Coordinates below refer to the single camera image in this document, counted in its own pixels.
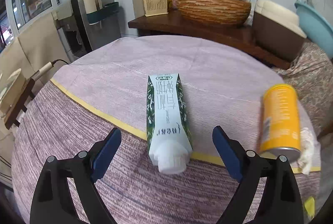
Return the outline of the small wooden side table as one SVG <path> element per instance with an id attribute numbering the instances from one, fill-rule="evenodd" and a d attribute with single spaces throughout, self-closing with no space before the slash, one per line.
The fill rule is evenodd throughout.
<path id="1" fill-rule="evenodd" d="M 18 96 L 15 98 L 14 103 L 11 105 L 9 112 L 4 117 L 4 125 L 6 129 L 10 129 L 12 125 L 17 127 L 20 126 L 19 121 L 17 120 L 17 116 L 20 111 L 26 113 L 27 108 L 25 106 L 25 102 L 28 98 L 34 99 L 35 95 L 32 92 L 32 89 L 35 85 L 35 80 L 29 78 L 25 84 L 23 85 L 21 91 L 18 93 Z"/>

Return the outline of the floral cloth cover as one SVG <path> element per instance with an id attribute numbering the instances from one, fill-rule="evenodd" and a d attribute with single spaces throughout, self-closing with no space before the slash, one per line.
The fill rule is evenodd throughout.
<path id="1" fill-rule="evenodd" d="M 287 70 L 274 67 L 285 83 L 293 86 L 316 135 L 332 105 L 332 62 L 318 45 L 306 41 Z"/>

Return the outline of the dark wooden counter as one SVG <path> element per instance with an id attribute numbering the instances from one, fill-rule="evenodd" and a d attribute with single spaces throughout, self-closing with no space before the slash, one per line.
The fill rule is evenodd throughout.
<path id="1" fill-rule="evenodd" d="M 180 11 L 173 10 L 158 16 L 141 16 L 128 22 L 129 28 L 138 30 L 138 35 L 183 35 L 211 40 L 236 48 L 269 67 L 287 69 L 291 63 L 270 53 L 256 43 L 251 26 L 204 25 L 184 18 Z"/>

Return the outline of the water dispenser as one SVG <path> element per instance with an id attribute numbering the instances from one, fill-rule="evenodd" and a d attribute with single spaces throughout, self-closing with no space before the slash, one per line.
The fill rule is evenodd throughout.
<path id="1" fill-rule="evenodd" d="M 83 0 L 67 0 L 52 13 L 71 62 L 121 37 L 119 3 L 102 0 L 103 8 L 87 14 Z"/>

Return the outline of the yellow chip can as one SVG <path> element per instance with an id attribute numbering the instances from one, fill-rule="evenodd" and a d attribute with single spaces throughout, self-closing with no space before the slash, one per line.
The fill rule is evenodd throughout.
<path id="1" fill-rule="evenodd" d="M 288 84 L 270 87 L 262 97 L 260 153 L 284 155 L 290 163 L 301 153 L 297 94 Z"/>

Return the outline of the green white milk carton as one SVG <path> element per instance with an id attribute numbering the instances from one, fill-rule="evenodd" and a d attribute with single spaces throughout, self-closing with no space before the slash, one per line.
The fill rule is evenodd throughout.
<path id="1" fill-rule="evenodd" d="M 193 144 L 179 74 L 148 77 L 146 133 L 148 155 L 160 173 L 186 170 Z"/>

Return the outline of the beige utensil holder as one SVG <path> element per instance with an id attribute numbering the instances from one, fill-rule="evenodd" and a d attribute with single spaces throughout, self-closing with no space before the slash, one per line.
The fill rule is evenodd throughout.
<path id="1" fill-rule="evenodd" d="M 146 17 L 168 14 L 168 0 L 143 0 Z"/>

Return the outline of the brown cream rice cooker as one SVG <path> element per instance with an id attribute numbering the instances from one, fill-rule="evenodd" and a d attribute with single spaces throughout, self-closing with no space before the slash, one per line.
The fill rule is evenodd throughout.
<path id="1" fill-rule="evenodd" d="M 271 0 L 256 1 L 252 28 L 260 46 L 288 62 L 299 55 L 307 39 L 299 16 Z"/>

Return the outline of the woven basin sink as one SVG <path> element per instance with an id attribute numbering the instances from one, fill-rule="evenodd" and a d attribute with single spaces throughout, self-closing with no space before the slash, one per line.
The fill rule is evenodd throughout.
<path id="1" fill-rule="evenodd" d="M 246 0 L 175 0 L 180 13 L 202 24 L 242 25 L 251 12 Z"/>

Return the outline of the light blue plastic basin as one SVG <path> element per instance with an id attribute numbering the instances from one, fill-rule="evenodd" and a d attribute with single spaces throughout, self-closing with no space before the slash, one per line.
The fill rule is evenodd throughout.
<path id="1" fill-rule="evenodd" d="M 312 6 L 303 0 L 295 2 L 299 26 L 308 39 L 316 43 L 332 59 L 332 25 Z"/>

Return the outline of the purple striped tablecloth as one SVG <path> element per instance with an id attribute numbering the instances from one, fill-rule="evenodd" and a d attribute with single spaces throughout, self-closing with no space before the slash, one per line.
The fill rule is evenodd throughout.
<path id="1" fill-rule="evenodd" d="M 12 155 L 25 223 L 304 223 L 320 148 L 296 89 L 226 45 L 121 38 L 61 67 Z"/>

